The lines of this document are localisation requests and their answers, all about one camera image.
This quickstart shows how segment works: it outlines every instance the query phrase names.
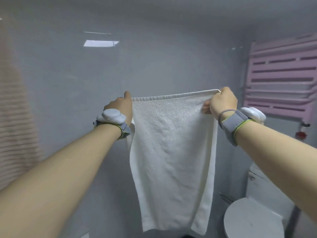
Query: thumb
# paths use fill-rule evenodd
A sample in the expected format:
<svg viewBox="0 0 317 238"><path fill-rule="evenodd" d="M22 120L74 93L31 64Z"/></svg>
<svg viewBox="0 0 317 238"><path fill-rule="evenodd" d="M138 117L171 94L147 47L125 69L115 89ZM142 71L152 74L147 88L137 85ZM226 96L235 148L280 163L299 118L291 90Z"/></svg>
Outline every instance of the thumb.
<svg viewBox="0 0 317 238"><path fill-rule="evenodd" d="M124 92L124 98L131 99L131 93L129 91Z"/></svg>

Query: gray wall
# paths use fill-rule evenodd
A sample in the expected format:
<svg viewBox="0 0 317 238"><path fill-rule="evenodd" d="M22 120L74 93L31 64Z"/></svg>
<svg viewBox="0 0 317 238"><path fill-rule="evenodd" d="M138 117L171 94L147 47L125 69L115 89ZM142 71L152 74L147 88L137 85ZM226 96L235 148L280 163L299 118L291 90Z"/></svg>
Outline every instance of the gray wall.
<svg viewBox="0 0 317 238"><path fill-rule="evenodd" d="M97 14L64 3L7 7L4 21L46 156L89 132L103 106L125 90L133 97L223 86L238 91L240 54L231 49L239 47L241 39L233 39L233 34ZM87 39L120 43L116 47L83 47ZM88 231L92 238L176 237L184 232L142 233L128 153L123 147L124 141L113 146L61 237L75 238ZM229 191L232 152L219 132L214 202L206 237L221 235L226 204L218 193Z"/></svg>
<svg viewBox="0 0 317 238"><path fill-rule="evenodd" d="M243 44L245 46L244 50L246 51L248 49L247 47L250 46L253 40L267 41L317 32L317 23L313 21L317 19L316 9L317 7L313 7L301 12L285 15L279 19L268 20L250 28L245 32L243 38ZM248 53L244 52L240 62L242 70L245 69L247 60ZM240 91L238 92L239 96L241 97L240 100L242 100L242 90L245 75L242 75L241 79L242 81L240 83ZM305 143L317 148L316 117L317 112L315 112L311 127L307 132L308 136L305 140ZM297 132L299 128L299 122L296 120L285 120L276 117L268 117L265 125L291 137L295 136L295 132ZM252 160L241 148L236 148L234 150L229 194L235 199L245 196L247 173L251 164ZM305 214L303 214L300 217L294 238L312 238L316 236L317 225L314 224Z"/></svg>

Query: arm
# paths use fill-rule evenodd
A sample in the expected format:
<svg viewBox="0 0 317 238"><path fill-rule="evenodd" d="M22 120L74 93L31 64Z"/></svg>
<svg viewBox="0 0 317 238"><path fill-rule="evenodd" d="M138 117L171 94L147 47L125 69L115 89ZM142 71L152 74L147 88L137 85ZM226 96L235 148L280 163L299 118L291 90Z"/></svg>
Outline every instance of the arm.
<svg viewBox="0 0 317 238"><path fill-rule="evenodd" d="M229 88L203 107L216 119L221 111L236 108L236 97ZM222 120L232 113L225 112ZM317 149L256 122L242 125L236 141L262 172L317 222Z"/></svg>
<svg viewBox="0 0 317 238"><path fill-rule="evenodd" d="M107 108L120 110L131 123L129 92ZM57 237L120 135L115 125L99 125L2 190L0 237Z"/></svg>

